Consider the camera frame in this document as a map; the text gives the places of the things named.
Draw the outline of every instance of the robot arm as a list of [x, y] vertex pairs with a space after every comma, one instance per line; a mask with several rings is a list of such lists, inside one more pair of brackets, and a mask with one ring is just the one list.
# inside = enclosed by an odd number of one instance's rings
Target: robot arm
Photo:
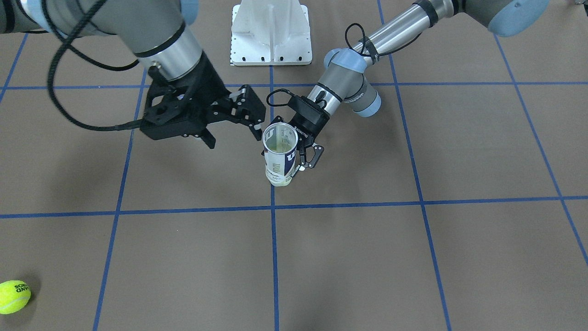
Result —
[[[0, 31], [24, 32], [39, 27], [50, 31], [55, 26], [65, 36], [97, 3], [96, 0], [3, 0]], [[228, 120], [248, 126], [260, 140], [265, 106], [248, 85], [233, 94], [225, 88], [187, 27], [186, 21], [192, 23], [197, 11], [197, 0], [104, 1], [79, 35], [118, 35], [148, 69], [153, 84], [147, 93], [143, 119], [135, 125], [140, 125], [141, 131], [151, 139], [191, 135], [214, 148], [215, 139], [206, 126]], [[120, 130], [129, 126], [115, 127]]]
[[[309, 95], [299, 97], [291, 94], [287, 104], [296, 114], [290, 122], [282, 124], [280, 132], [284, 140], [287, 140], [287, 133], [296, 137], [299, 165], [290, 169], [269, 161], [280, 153], [274, 153], [268, 148], [266, 140], [275, 139], [279, 132], [275, 126], [270, 126], [268, 129], [272, 132], [263, 135], [268, 179], [277, 186], [287, 185], [297, 171], [316, 166], [324, 151], [322, 146], [315, 143], [316, 137], [341, 103], [349, 104], [361, 117], [371, 116], [378, 111], [382, 101], [365, 78], [364, 72], [368, 66], [375, 65], [381, 56], [402, 49], [440, 19], [460, 12], [470, 15], [494, 34], [503, 37], [515, 35], [534, 23], [548, 3], [549, 0], [417, 0], [376, 32], [364, 36], [354, 47], [332, 50], [325, 57], [326, 71]], [[275, 118], [272, 124], [279, 122], [283, 122], [281, 117]], [[306, 158], [308, 148], [315, 151], [310, 161]]]

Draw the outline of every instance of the gray floor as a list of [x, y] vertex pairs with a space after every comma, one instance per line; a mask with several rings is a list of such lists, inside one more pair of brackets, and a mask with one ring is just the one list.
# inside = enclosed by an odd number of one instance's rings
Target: gray floor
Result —
[[[303, 2], [305, 67], [229, 66], [234, 0], [192, 29], [229, 89], [307, 94], [349, 24], [410, 3]], [[587, 36], [564, 0], [508, 39], [440, 21], [369, 70], [380, 112], [342, 107], [319, 167], [273, 189], [245, 127], [212, 125], [214, 150], [76, 128], [43, 87], [54, 38], [0, 35], [0, 281], [34, 293], [0, 330], [588, 330]], [[133, 60], [116, 37], [76, 44]], [[96, 125], [148, 84], [72, 54], [57, 77]]]

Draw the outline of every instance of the yellow tennis ball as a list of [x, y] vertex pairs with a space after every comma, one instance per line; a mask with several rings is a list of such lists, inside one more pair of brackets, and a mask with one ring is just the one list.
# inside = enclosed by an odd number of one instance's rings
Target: yellow tennis ball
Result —
[[29, 286], [22, 280], [9, 280], [0, 284], [0, 314], [21, 310], [31, 298]]

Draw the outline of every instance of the white plastic stand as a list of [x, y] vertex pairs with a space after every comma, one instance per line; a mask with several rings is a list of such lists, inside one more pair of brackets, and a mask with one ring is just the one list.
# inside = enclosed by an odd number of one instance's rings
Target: white plastic stand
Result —
[[233, 65], [312, 62], [308, 8], [298, 0], [242, 0], [233, 7]]

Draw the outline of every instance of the cylindrical container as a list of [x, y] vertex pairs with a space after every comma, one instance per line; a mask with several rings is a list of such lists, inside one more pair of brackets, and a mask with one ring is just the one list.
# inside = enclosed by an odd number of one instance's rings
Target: cylindrical container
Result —
[[286, 186], [296, 168], [298, 133], [288, 123], [274, 123], [263, 132], [265, 176], [274, 186]]

